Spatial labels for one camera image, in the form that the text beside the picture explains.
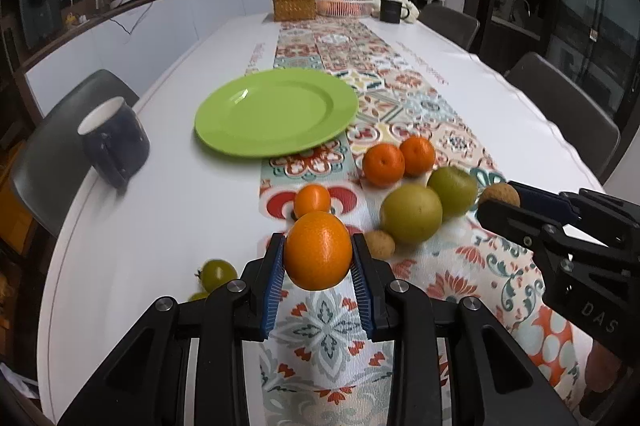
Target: patterned table runner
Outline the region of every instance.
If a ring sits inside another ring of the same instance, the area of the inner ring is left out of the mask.
[[[264,48],[256,49],[262,54]],[[256,56],[247,73],[254,72]],[[379,142],[428,138],[439,166],[456,165],[484,187],[504,182],[488,151],[431,86],[445,80],[431,67],[425,78],[359,21],[317,18],[281,26],[274,67],[325,70],[358,95],[356,121],[336,138],[296,155],[262,163],[260,212],[293,225],[295,193],[309,182],[332,195],[350,232],[379,223],[389,190],[362,178],[362,158]],[[482,229],[475,208],[447,222],[414,250],[398,248],[390,261],[397,278],[429,296],[457,301],[476,295],[518,340],[569,405],[578,379],[570,324],[542,304],[543,281],[531,252]],[[258,244],[264,253],[268,237]],[[393,344],[373,344],[360,327],[351,276],[324,292],[306,292],[286,278],[276,327],[260,347],[262,389],[269,425],[386,424]],[[449,373],[440,346],[443,418],[450,418]]]

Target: screw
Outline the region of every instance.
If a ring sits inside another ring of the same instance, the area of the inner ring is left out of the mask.
[[[409,290],[409,284],[404,280],[393,280],[389,284],[389,288],[393,292],[399,292],[400,294],[402,294],[403,292],[407,292]]]
[[[229,292],[242,292],[246,289],[246,284],[242,280],[232,280],[226,284],[226,290]]]
[[[562,270],[571,272],[572,270],[574,270],[574,262],[572,262],[568,258],[563,258],[562,260],[560,260],[560,267],[562,267]]]
[[[160,298],[156,300],[156,310],[165,312],[174,306],[174,301],[171,298]]]
[[[477,311],[480,307],[482,307],[480,300],[475,296],[470,296],[469,298],[465,298],[462,301],[462,304],[470,311]]]

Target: green plate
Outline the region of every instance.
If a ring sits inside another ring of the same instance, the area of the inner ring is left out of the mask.
[[[322,144],[344,130],[358,98],[342,80],[310,69],[244,76],[211,94],[195,130],[209,147],[241,157],[272,157]]]

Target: black mug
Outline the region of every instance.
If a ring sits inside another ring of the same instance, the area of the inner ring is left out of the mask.
[[[149,157],[149,139],[124,98],[111,98],[91,111],[78,134],[100,176],[117,190],[127,187]]]
[[[406,15],[402,16],[402,9],[406,9]],[[400,23],[409,17],[409,10],[396,0],[380,0],[380,21],[387,23]]]

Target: small orange fruit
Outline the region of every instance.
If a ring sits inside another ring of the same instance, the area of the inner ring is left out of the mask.
[[[314,211],[328,212],[331,210],[331,195],[324,186],[320,184],[308,184],[296,193],[293,199],[293,213],[296,218]]]
[[[429,139],[412,135],[400,145],[404,155],[404,172],[411,177],[419,177],[433,168],[436,151]]]
[[[388,188],[404,175],[404,155],[393,144],[377,144],[364,155],[362,171],[370,183],[379,188]]]
[[[299,218],[287,234],[282,263],[298,287],[321,291],[347,275],[352,253],[344,224],[331,213],[313,212]]]

